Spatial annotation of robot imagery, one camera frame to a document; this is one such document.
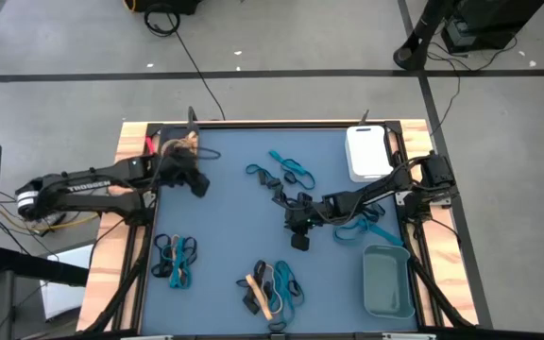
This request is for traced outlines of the grey-green plastic basket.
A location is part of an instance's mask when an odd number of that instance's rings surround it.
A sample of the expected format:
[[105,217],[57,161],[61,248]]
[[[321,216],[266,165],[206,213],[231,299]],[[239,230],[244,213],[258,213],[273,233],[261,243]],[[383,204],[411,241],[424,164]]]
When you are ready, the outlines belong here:
[[415,314],[410,293],[410,253],[401,246],[370,245],[363,252],[365,310],[377,317],[406,319]]

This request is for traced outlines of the black power adapter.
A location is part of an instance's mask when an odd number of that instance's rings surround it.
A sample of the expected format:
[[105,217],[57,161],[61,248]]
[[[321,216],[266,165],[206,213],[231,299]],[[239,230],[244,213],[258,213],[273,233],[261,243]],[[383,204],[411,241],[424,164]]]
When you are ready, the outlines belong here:
[[50,228],[61,224],[66,217],[65,212],[54,212],[38,220],[34,225],[34,230],[49,230]]

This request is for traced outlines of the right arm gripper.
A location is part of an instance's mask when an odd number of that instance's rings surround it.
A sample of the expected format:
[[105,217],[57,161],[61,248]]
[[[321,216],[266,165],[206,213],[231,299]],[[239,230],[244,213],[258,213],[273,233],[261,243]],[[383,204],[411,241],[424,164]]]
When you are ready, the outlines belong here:
[[283,190],[274,193],[274,202],[285,209],[284,227],[294,232],[291,237],[291,247],[308,251],[310,239],[306,235],[314,227],[327,224],[326,219],[332,214],[332,204],[329,201],[297,201],[288,197]]

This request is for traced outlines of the black box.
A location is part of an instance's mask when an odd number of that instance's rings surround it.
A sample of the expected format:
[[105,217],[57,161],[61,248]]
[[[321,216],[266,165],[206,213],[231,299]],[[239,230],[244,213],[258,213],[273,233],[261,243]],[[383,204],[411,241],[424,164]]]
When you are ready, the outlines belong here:
[[158,12],[173,12],[192,15],[203,0],[122,0],[127,9],[145,12],[152,9]]

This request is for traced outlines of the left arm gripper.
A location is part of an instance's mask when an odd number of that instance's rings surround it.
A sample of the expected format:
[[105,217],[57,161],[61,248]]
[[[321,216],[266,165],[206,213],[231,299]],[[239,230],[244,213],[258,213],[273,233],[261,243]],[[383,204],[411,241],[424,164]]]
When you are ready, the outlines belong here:
[[207,193],[210,181],[198,170],[198,149],[198,142],[180,141],[176,152],[162,155],[156,182],[168,186],[188,184],[195,196],[203,197]]

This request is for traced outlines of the black stand bar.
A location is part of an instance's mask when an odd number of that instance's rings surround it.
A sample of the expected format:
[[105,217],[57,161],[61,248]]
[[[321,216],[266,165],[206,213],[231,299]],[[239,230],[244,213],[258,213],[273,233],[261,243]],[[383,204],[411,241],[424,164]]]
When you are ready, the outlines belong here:
[[0,272],[12,271],[22,277],[84,287],[89,270],[84,267],[51,261],[0,247]]

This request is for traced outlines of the black equipment case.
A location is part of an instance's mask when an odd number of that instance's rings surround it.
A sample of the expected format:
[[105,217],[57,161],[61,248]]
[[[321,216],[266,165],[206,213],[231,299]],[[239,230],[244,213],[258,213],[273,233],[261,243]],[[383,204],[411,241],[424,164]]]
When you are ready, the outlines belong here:
[[455,0],[441,38],[451,54],[503,50],[544,0]]

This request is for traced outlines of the black aluminium table frame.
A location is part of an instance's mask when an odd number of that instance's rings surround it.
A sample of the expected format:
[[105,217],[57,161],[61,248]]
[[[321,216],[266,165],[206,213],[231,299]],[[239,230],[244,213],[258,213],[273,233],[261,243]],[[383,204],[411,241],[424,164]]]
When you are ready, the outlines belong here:
[[[202,121],[202,128],[247,128],[247,129],[331,129],[347,128],[356,123],[355,120],[235,120],[235,121]],[[401,128],[401,134],[390,134],[391,149],[405,150],[408,156],[423,156],[434,150],[432,137],[429,136],[428,124],[423,119],[400,119],[390,122],[392,127]],[[162,122],[125,122],[120,130],[115,159],[140,156],[146,150],[145,138],[163,125]],[[398,138],[403,140],[400,146]],[[472,260],[467,260],[463,255],[468,241],[466,234],[462,232],[461,241],[457,241],[447,228],[454,228],[453,218],[457,213],[457,203],[452,207],[431,208],[432,221],[427,221],[418,229],[408,224],[406,226],[410,240],[415,243],[414,250],[420,259],[425,260],[426,268],[434,276],[439,289],[447,297],[447,300],[455,307],[460,315],[467,321],[480,324],[482,312],[485,307],[481,301],[473,296],[473,276],[467,272],[467,266]],[[144,229],[138,228],[136,232],[129,231],[129,227],[119,222],[116,215],[103,217],[98,229],[98,235],[103,239],[96,245],[94,251],[95,268],[90,271],[87,280],[85,296],[81,305],[79,319],[76,328],[79,331],[86,329],[103,311],[113,290],[120,282],[122,264],[125,259],[125,250],[129,249],[131,258],[136,259],[139,247],[142,244]]]

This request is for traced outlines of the white plastic basket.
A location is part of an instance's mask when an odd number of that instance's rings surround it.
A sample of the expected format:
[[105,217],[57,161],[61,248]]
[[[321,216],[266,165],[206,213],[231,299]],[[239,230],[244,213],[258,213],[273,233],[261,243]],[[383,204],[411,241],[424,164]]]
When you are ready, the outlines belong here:
[[354,182],[372,182],[389,175],[390,164],[385,130],[381,126],[349,127],[345,150],[349,177]]

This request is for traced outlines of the black pole stand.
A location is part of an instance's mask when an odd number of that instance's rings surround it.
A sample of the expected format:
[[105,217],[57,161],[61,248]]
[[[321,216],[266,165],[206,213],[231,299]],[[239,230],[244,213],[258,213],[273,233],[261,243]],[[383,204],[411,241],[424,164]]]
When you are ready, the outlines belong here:
[[412,26],[406,0],[398,0],[405,27],[410,31],[405,43],[393,54],[393,60],[403,70],[420,71],[427,60],[429,44],[442,21],[454,13],[460,0],[427,0],[415,26]]

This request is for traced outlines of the dark grey plastic basket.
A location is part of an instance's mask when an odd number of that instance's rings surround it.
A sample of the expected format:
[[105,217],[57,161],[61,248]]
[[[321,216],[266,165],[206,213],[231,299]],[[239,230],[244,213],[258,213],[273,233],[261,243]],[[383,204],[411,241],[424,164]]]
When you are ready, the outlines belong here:
[[[159,151],[161,152],[162,144],[168,140],[173,139],[182,139],[185,137],[189,132],[195,131],[199,134],[199,130],[197,127],[188,127],[188,126],[164,126],[161,130],[161,137],[159,141]],[[177,151],[177,147],[174,147],[171,151],[168,151],[166,154],[162,155],[169,155],[173,152]]]

